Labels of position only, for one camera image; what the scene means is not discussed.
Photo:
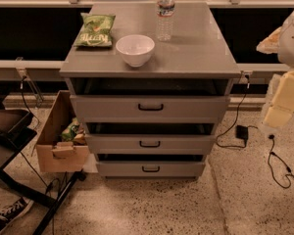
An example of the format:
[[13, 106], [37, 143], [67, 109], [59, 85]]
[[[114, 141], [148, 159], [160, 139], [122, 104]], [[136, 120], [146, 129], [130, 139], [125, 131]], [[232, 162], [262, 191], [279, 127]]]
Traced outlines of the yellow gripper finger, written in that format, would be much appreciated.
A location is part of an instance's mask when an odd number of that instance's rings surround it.
[[294, 70], [285, 73], [278, 82], [276, 91], [270, 100], [269, 109], [263, 124], [270, 128], [280, 128], [294, 114]]

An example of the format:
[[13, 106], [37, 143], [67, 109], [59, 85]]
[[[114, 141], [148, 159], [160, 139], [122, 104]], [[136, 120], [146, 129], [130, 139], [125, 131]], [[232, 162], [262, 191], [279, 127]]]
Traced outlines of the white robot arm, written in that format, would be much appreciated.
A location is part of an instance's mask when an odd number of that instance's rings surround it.
[[279, 61], [291, 70], [280, 78], [270, 100], [263, 120], [263, 124], [270, 128], [280, 128], [294, 114], [294, 11], [282, 25], [277, 56]]

